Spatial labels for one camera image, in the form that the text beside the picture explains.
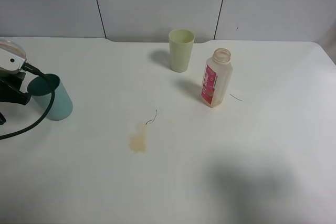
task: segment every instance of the plastic bottle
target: plastic bottle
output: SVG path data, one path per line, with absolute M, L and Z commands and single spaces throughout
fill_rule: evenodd
M 218 48 L 206 61 L 201 97 L 211 108 L 223 101 L 233 71 L 230 60 L 230 51 Z

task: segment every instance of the blue cup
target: blue cup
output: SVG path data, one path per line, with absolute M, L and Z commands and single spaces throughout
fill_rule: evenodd
M 74 106 L 59 77 L 52 73 L 46 76 L 55 88 L 55 100 L 47 118 L 54 121 L 63 120 L 72 113 Z M 43 111 L 47 109 L 51 99 L 51 90 L 45 79 L 40 76 L 36 77 L 29 83 L 27 91 Z

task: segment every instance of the black wire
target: black wire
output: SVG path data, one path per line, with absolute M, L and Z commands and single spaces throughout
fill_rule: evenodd
M 55 100 L 54 86 L 52 85 L 52 82 L 48 79 L 48 77 L 44 73 L 42 73 L 39 69 L 35 68 L 34 66 L 30 65 L 29 63 L 24 63 L 23 66 L 22 66 L 22 69 L 26 70 L 26 71 L 28 71 L 32 74 L 35 74 L 36 76 L 42 77 L 48 83 L 48 85 L 51 89 L 51 99 L 50 99 L 50 102 L 49 102 L 49 105 L 48 105 L 47 109 L 45 110 L 45 112 L 42 114 L 42 116 L 35 123 L 33 123 L 32 125 L 24 128 L 22 130 L 19 130 L 19 131 L 13 132 L 13 133 L 9 133 L 9 134 L 6 134 L 6 135 L 2 135 L 2 136 L 0 136 L 0 140 L 20 135 L 22 133 L 30 131 L 32 128 L 37 126 L 47 116 L 47 114 L 49 113 L 49 111 L 50 111 L 50 109 L 51 109 L 51 107 L 54 103 L 54 100 Z

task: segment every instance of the pink label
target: pink label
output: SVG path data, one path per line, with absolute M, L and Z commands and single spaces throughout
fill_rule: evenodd
M 206 65 L 206 71 L 203 80 L 202 97 L 209 104 L 211 104 L 212 98 L 214 96 L 216 76 L 217 73 L 213 71 L 209 67 L 209 65 Z

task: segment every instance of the bottle opening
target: bottle opening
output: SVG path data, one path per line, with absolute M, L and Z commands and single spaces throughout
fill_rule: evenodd
M 218 64 L 227 64 L 231 60 L 231 53 L 225 48 L 218 48 L 212 55 L 212 58 Z

